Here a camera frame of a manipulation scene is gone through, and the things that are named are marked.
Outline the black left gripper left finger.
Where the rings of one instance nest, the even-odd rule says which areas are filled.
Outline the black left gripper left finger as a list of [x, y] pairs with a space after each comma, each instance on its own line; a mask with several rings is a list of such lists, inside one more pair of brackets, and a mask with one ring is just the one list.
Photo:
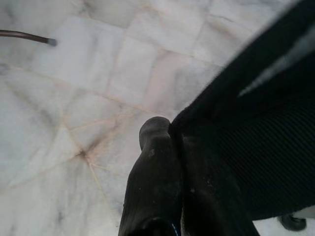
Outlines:
[[181, 235], [182, 170], [169, 125], [153, 117], [140, 128], [141, 154], [127, 179], [120, 236]]

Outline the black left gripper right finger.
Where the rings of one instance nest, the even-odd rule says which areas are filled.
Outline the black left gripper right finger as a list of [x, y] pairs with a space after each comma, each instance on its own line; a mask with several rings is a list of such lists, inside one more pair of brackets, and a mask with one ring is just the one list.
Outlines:
[[188, 236], [257, 236], [236, 180], [213, 147], [182, 138], [183, 227]]

